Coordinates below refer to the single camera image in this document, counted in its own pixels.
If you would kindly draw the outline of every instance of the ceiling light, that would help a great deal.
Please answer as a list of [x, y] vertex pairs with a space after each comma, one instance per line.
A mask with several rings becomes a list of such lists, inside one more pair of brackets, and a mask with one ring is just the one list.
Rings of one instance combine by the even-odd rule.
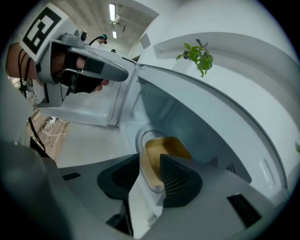
[[116, 8], [115, 4], [113, 4], [113, 3], [109, 4], [109, 15], [111, 17], [111, 21], [115, 20], [115, 8]]

